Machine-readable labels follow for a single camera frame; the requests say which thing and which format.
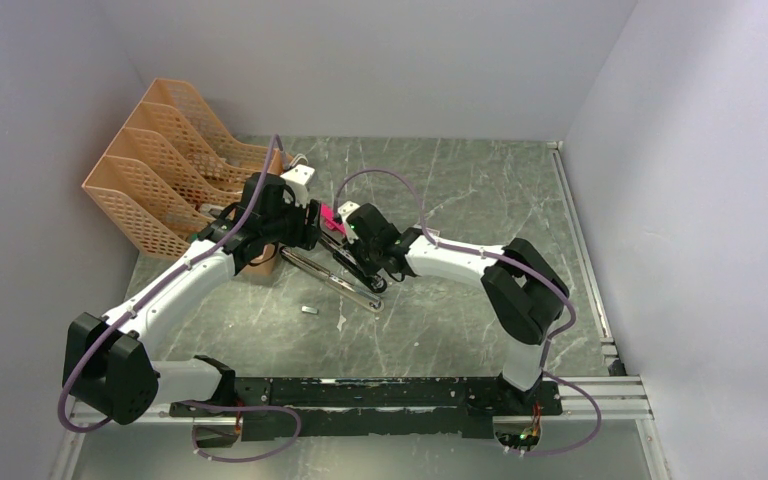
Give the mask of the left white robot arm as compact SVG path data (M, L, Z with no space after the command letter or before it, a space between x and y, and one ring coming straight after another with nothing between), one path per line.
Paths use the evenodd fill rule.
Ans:
M218 286L270 245L312 249L320 236L320 203L308 186L314 170L255 174L240 201L198 233L160 277L100 317L81 314L68 328L62 396L127 425L151 406L197 401L221 416L237 400L234 371L205 356L188 361L151 357L168 331Z

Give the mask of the beige black stapler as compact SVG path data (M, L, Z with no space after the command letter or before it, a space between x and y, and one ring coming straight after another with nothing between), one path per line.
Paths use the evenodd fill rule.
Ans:
M279 249L279 254L285 261L320 281L345 299L371 312L379 312L383 309L383 301L379 296L344 280L317 262L296 253L292 248L282 246Z

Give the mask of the pink plastic staple remover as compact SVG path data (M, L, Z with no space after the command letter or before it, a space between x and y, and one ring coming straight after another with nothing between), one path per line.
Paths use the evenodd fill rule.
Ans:
M320 206L321 220L324 222L325 227L332 232L338 232L341 235L345 235L345 228L342 223L335 220L335 214L331 208L322 204Z

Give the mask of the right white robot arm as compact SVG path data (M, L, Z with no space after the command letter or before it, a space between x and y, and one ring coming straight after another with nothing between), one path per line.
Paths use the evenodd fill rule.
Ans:
M337 215L364 273L385 272L398 281L438 277L482 290L507 335L500 402L513 414L536 403L546 340L569 303L569 290L530 242L515 238L505 246L481 246L417 227L400 231L370 203L346 202Z

